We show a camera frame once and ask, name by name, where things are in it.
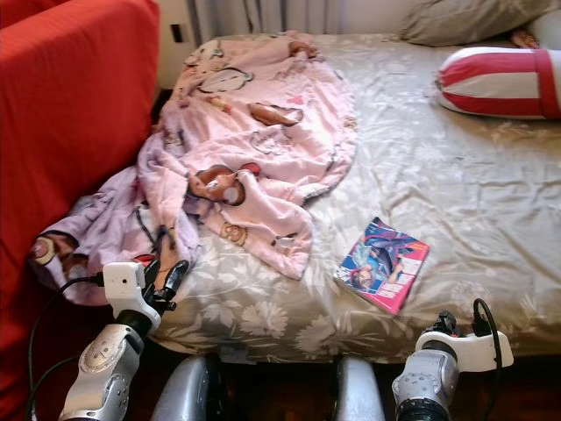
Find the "colourful comic magazine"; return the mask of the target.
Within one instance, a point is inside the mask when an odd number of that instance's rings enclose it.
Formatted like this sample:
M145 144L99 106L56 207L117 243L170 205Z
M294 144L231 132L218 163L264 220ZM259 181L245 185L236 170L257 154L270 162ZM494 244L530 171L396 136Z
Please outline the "colourful comic magazine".
M334 270L350 291L396 316L421 269L430 246L375 217Z

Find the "pink cartoon print blanket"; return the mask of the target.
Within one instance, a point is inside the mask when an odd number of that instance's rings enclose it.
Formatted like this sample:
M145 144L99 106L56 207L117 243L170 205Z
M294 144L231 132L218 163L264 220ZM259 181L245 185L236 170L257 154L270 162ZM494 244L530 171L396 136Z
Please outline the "pink cartoon print blanket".
M307 33L213 39L189 54L135 163L33 241L27 261L69 301L102 305L105 265L199 263L207 227L280 275L311 257L309 199L354 157L354 100Z

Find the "silver left robot leg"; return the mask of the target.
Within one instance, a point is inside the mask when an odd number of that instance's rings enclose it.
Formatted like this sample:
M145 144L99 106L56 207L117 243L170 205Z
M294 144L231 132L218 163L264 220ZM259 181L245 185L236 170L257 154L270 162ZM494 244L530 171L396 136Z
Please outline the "silver left robot leg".
M216 354L181 361L168 378L151 421L225 421L224 381Z

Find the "silver robot leg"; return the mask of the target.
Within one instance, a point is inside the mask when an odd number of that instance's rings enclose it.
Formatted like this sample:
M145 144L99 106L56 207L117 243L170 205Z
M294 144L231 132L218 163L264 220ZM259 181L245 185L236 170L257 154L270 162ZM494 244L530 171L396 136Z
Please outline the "silver robot leg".
M151 421L225 421L224 381L216 354L181 361L168 378Z
M336 362L336 405L331 421L385 421L370 361L345 354Z

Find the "silver right robot leg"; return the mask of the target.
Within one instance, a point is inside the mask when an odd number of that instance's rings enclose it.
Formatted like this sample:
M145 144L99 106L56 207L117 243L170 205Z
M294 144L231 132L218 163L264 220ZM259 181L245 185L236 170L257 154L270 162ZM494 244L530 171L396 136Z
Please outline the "silver right robot leg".
M336 405L331 421L385 421L370 361L345 354L336 362Z

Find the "grey floral bed sheet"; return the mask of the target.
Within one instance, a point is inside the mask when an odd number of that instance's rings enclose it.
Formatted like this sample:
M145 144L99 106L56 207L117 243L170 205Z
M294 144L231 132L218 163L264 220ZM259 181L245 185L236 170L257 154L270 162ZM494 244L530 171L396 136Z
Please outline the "grey floral bed sheet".
M301 280L201 231L202 260L153 341L236 360L401 362L437 313L461 326L485 300L517 357L561 354L561 123L460 115L437 103L449 47L388 33L319 35L356 97L358 148L339 185L309 205ZM334 270L373 218L431 248L401 312L348 291Z

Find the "red covered folded mattress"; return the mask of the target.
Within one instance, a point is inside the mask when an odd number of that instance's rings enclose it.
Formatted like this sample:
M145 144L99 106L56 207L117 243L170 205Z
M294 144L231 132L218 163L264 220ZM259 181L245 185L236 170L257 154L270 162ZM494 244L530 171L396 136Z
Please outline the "red covered folded mattress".
M1 0L0 421L23 421L27 339L48 289L40 232L135 161L151 129L156 0Z

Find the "red white blue star bolster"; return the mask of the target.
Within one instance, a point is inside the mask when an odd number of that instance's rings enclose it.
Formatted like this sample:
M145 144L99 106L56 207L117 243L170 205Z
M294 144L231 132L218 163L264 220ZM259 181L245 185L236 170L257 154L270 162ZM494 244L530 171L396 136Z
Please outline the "red white blue star bolster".
M437 100L465 115L561 119L561 51L477 46L438 68Z

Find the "grey pleated curtain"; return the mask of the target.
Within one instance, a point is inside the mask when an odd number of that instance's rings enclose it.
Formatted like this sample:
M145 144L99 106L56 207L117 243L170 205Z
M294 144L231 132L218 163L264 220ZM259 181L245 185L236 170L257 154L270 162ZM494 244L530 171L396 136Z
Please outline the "grey pleated curtain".
M184 0L200 41L237 33L394 33L422 0Z

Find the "small brown plush toy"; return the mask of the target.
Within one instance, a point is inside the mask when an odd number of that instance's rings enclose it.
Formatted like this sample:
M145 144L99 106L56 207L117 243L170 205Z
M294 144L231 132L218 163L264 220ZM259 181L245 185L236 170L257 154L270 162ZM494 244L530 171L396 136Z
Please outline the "small brown plush toy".
M516 29L516 31L510 32L510 43L520 48L540 48L538 39L528 29Z

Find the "taupe pillow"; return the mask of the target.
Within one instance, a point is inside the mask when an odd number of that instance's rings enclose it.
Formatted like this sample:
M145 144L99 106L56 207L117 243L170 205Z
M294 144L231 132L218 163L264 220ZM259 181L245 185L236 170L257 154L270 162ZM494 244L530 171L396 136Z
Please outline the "taupe pillow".
M561 0L421 0L406 12L398 39L454 46L492 39L561 9Z

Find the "plain light grey pillow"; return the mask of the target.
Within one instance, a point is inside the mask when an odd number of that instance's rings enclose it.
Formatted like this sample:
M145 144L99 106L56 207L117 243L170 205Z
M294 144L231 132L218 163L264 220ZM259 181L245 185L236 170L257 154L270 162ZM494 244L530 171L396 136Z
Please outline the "plain light grey pillow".
M561 51L561 9L544 13L529 25L537 44L550 51Z

